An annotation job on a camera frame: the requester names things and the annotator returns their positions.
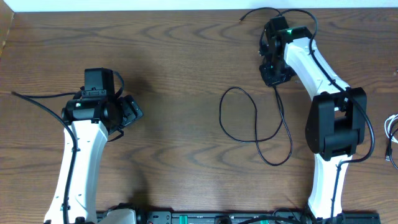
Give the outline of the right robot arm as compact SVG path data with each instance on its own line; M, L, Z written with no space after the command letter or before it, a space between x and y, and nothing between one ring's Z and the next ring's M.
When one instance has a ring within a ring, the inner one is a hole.
M313 38L307 27L289 27L285 17L273 17L261 36L264 62L259 70L269 87L296 75L310 95L305 139L315 157L315 171L304 220L341 223L343 183L364 140L367 97L362 88L351 88L331 69Z

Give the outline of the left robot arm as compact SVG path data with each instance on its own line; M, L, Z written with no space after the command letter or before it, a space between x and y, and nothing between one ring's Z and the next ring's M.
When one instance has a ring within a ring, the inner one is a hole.
M107 68L85 70L85 85L62 110L65 145L57 188L44 223L96 223L100 162L109 135L142 118L131 95L116 90L120 74Z

